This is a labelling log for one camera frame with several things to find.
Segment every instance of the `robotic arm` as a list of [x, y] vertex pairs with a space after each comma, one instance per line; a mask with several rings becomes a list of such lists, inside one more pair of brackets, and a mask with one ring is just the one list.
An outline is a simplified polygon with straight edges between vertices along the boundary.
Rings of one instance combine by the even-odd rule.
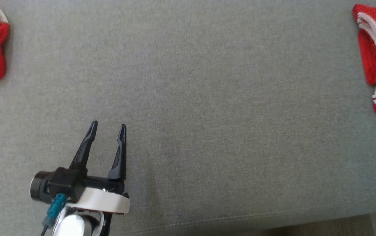
[[[86, 168], [97, 127], [93, 121], [70, 167], [40, 171], [32, 179], [30, 197], [51, 204], [42, 235], [53, 228], [53, 236], [108, 236], [112, 215], [128, 213], [129, 196], [124, 192], [127, 128], [122, 124], [112, 169], [102, 178], [87, 176]], [[98, 218], [85, 214], [88, 211]]]

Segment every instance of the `floor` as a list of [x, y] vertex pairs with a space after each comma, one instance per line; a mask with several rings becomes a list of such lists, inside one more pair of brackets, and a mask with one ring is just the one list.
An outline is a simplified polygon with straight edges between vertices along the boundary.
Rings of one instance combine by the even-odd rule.
[[376, 213], [310, 224], [282, 227], [241, 236], [376, 236]]

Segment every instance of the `teal connector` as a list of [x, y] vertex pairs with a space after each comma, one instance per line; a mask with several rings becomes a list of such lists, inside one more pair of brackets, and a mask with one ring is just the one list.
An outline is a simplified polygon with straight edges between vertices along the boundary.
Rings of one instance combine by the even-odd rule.
[[55, 224], [56, 218], [58, 217], [59, 213], [64, 208], [65, 204], [67, 203], [67, 196], [65, 194], [57, 194], [54, 201], [52, 202], [51, 206], [47, 211], [47, 216], [45, 217], [44, 221], [42, 221], [42, 225], [44, 226], [44, 230], [42, 231], [41, 236], [44, 236], [47, 232], [47, 229], [52, 228]]

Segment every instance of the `gray upholstery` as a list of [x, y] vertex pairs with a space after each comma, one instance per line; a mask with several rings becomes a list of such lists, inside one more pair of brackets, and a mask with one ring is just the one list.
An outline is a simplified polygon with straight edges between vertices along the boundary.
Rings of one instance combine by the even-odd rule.
[[111, 235], [212, 234], [376, 211], [376, 115], [352, 0], [0, 0], [0, 235], [38, 235], [39, 170], [128, 127]]

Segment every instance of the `gray fabric surface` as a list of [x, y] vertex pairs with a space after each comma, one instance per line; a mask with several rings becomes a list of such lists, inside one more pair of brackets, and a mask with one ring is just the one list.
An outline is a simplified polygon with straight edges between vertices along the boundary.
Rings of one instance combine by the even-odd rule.
[[351, 0], [0, 0], [0, 235], [38, 235], [29, 183], [89, 174], [128, 127], [111, 235], [251, 230], [376, 211], [376, 115]]

